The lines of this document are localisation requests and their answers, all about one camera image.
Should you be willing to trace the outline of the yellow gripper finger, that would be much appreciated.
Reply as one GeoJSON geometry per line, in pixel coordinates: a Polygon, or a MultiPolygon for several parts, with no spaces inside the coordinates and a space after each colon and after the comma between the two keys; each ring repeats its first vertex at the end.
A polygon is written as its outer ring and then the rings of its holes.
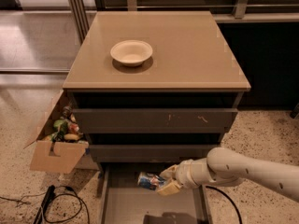
{"type": "Polygon", "coordinates": [[[178,168],[178,166],[176,164],[168,167],[167,169],[160,172],[160,177],[165,179],[165,180],[175,179],[176,178],[177,168],[178,168]]]}
{"type": "Polygon", "coordinates": [[[157,188],[156,192],[161,196],[169,196],[180,192],[181,186],[179,183],[171,179],[163,184],[161,187],[157,188]]]}

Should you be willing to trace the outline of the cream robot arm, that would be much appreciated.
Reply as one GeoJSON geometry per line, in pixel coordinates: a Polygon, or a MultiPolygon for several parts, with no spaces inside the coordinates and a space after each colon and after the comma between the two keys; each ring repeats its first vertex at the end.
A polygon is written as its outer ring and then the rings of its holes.
{"type": "Polygon", "coordinates": [[[225,147],[211,149],[199,160],[186,160],[160,173],[166,183],[157,192],[173,195],[201,185],[231,187],[243,179],[253,181],[296,202],[299,201],[299,167],[246,157],[225,147]]]}

